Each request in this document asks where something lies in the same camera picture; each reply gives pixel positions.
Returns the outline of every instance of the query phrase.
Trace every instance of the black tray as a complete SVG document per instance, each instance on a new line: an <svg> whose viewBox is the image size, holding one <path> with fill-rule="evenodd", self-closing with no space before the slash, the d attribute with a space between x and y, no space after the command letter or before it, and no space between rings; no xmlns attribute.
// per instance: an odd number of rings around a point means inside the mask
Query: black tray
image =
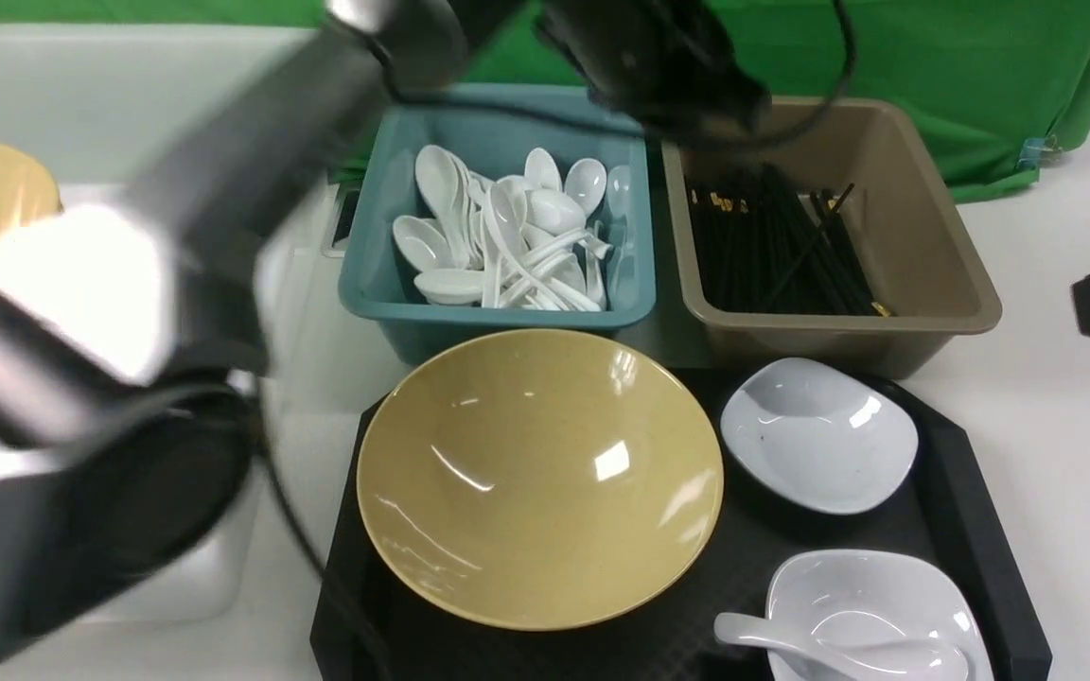
<svg viewBox="0 0 1090 681"><path fill-rule="evenodd" d="M744 378L718 369L674 374L714 423ZM764 612L774 570L796 554L877 548L920 557L957 582L982 629L996 681L1045 681L1051 648L965 430L897 385L862 379L904 406L920 428L912 474L889 500L859 516L825 516L778 498L728 458L726 500L700 559L664 594L615 620L518 633L427 604L390 573L364 532L355 459L327 569L384 634L398 681L749 681L771 680L766 656L715 642L714 616ZM358 455L375 412L373 405L360 422ZM311 644L325 681L375 680L367 655L320 596Z"/></svg>

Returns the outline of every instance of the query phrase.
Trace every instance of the tan plastic tray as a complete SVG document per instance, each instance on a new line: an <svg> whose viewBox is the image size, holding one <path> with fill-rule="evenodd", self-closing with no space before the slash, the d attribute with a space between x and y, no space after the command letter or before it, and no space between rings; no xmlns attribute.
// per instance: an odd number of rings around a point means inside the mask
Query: tan plastic tray
<svg viewBox="0 0 1090 681"><path fill-rule="evenodd" d="M782 130L816 100L776 98L764 129ZM811 133L764 154L664 147L670 220L685 305L720 366L806 356L847 370L905 378L955 336L984 333L1002 305L957 207L908 115L889 104L845 99ZM771 162L803 189L856 183L845 219L875 296L895 316L740 314L715 309L701 289L685 178Z"/></svg>

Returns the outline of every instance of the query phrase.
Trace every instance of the green screen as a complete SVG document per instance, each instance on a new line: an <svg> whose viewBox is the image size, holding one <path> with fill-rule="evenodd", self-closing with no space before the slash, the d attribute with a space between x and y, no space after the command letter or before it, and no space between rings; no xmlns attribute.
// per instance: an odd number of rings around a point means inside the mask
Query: green screen
<svg viewBox="0 0 1090 681"><path fill-rule="evenodd" d="M779 95L820 95L843 49L829 0L710 0L749 73ZM913 118L957 199L1036 181L1029 138L1073 149L1090 129L1090 0L847 0L860 61L851 95ZM537 45L529 4L469 81L578 83ZM319 0L0 0L0 22L315 25Z"/></svg>

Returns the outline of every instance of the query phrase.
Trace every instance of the cable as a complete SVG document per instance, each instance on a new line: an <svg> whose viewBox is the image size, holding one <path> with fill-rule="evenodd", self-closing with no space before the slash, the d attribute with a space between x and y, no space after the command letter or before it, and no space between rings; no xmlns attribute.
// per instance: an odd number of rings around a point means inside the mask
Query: cable
<svg viewBox="0 0 1090 681"><path fill-rule="evenodd" d="M256 418L259 419L258 426L255 428L255 458L259 460L261 465L268 472L268 482L271 484L272 496L276 497L276 508L280 510L284 525L289 527L290 534L293 535L293 542L298 545L298 550L302 554L305 561L311 564L311 569L314 570L317 577L319 577L322 595L330 604L330 607L337 609L339 615L344 618L352 633L360 637L364 649L372 656L373 662L376 666L377 678L380 678L380 681L393 681L389 647L385 645L385 639L382 637L376 627L373 627L372 621L368 621L368 618L364 617L363 609L360 607L360 604L355 603L354 598L351 598L348 589L330 576L330 573L326 569L326 562L317 556L314 544L311 543L311 538L308 538L308 534L305 532L305 526L299 520L298 512L295 512L293 504L289 500L289 492L286 490L280 470L276 467L276 457L272 453L271 441L268 439L268 431L263 426L264 411L262 397L255 399L255 410L258 410L256 411L256 414L258 414Z"/></svg>
<svg viewBox="0 0 1090 681"><path fill-rule="evenodd" d="M835 87L828 95L823 97L821 102L814 107L813 111L810 111L808 117L790 125L787 130L779 131L779 133L766 134L763 137L727 139L714 137L714 135L708 134L675 134L658 133L652 130L632 130L620 127L619 125L607 125L601 124L601 122L567 117L562 113L541 111L541 109L523 107L523 105L519 104L489 102L489 100L450 97L449 95L407 95L404 92L399 92L393 86L393 83L389 83L389 92L393 102L402 105L402 107L445 108L457 109L458 111L504 113L504 115L541 121L550 125L560 125L561 127L577 130L581 133L605 134L610 135L610 137L631 139L654 138L675 143L681 147L715 147L715 149L719 150L731 149L739 151L771 149L772 147L784 146L784 144L801 137L801 135L813 130L815 125L819 125L823 118L826 118L827 113L831 112L831 108L834 107L836 100L844 96L851 84L852 74L857 70L856 32L852 31L851 19L848 17L848 12L844 8L843 0L831 0L831 4L835 9L835 19L839 23L839 32L843 35L844 46L843 68L840 68L839 77L835 81Z"/></svg>

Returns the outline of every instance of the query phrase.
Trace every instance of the blue plastic bin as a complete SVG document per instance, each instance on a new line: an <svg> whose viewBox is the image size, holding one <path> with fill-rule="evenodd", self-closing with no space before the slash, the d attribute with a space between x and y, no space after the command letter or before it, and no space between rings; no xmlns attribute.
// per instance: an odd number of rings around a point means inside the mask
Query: blue plastic bin
<svg viewBox="0 0 1090 681"><path fill-rule="evenodd" d="M473 83L458 96L506 100L617 125L634 125L590 104L579 87ZM475 172L498 180L523 174L533 147L545 147L562 173L581 158L606 168L630 168L628 218L613 221L606 202L592 216L608 226L614 251L605 262L608 312L493 311L427 305L415 290L414 271L393 245L391 226L402 215L427 217L414 184L414 159L426 144L453 151ZM375 319L398 358L410 365L479 336L509 328L554 327L611 336L641 321L654 307L654 241L645 144L546 125L532 120L448 109L395 109L386 113L368 160L352 221L351 241L339 276L339 297L355 316Z"/></svg>

